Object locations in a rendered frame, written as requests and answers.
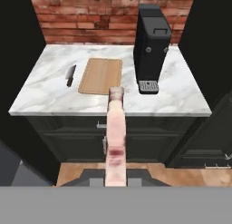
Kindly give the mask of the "black drawer front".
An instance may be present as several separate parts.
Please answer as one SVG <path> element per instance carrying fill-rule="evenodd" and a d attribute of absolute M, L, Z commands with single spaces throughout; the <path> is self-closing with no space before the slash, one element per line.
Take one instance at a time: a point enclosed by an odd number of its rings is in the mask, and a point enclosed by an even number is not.
<path fill-rule="evenodd" d="M 96 124 L 98 121 L 106 124 L 105 116 L 32 116 L 27 120 L 37 131 L 54 131 L 62 128 L 103 130 L 97 129 Z M 126 118 L 126 130 L 186 132 L 195 120 L 195 117 L 131 116 Z"/>

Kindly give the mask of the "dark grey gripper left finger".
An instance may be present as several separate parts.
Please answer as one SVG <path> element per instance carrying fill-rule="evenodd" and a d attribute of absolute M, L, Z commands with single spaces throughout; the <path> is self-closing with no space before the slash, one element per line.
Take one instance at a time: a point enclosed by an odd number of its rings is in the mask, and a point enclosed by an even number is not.
<path fill-rule="evenodd" d="M 63 184 L 64 187 L 103 187 L 104 169 L 84 169 L 79 178 Z"/>

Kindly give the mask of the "black kitchen knife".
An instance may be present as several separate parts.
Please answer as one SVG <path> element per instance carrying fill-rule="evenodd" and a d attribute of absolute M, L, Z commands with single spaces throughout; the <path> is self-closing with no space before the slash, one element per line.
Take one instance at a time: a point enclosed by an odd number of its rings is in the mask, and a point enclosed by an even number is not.
<path fill-rule="evenodd" d="M 76 65 L 73 65 L 67 72 L 65 80 L 66 80 L 66 85 L 70 87 L 73 83 L 73 75 L 75 72 Z"/>

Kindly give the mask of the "black cupboard run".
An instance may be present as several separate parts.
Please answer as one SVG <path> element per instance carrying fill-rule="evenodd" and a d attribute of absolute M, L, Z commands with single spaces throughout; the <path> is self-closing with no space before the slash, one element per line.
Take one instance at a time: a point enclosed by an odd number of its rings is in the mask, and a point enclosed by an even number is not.
<path fill-rule="evenodd" d="M 165 162 L 167 168 L 232 168 L 232 90 L 198 120 Z"/>

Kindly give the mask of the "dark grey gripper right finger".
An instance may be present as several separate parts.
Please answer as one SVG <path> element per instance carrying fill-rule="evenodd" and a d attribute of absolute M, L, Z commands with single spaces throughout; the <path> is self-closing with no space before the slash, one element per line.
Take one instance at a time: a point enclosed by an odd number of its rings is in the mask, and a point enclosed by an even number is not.
<path fill-rule="evenodd" d="M 146 169 L 127 169 L 126 172 L 128 187 L 169 186 L 169 184 L 165 182 L 153 179 Z"/>

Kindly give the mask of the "wooden cutting board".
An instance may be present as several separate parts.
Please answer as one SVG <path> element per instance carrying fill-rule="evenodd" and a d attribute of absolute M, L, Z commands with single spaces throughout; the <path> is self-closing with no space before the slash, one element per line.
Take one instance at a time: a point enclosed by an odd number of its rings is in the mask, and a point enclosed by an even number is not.
<path fill-rule="evenodd" d="M 108 95 L 109 89 L 121 85 L 122 60 L 90 58 L 78 88 L 79 93 Z"/>

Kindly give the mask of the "black coffee machine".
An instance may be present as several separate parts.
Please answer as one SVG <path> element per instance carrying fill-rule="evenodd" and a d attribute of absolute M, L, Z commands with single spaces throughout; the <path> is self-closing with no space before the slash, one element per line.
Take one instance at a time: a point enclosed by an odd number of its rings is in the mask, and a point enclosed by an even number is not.
<path fill-rule="evenodd" d="M 140 94 L 157 94 L 172 33 L 158 5 L 139 4 L 133 61 Z"/>

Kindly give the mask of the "black cupboard door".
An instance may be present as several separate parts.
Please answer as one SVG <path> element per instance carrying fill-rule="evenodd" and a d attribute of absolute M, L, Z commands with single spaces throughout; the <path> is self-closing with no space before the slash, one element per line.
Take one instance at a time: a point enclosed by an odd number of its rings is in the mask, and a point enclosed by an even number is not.
<path fill-rule="evenodd" d="M 102 162 L 101 135 L 87 133 L 41 133 L 43 141 L 60 162 Z"/>
<path fill-rule="evenodd" d="M 127 162 L 164 162 L 178 145 L 182 134 L 128 134 Z"/>

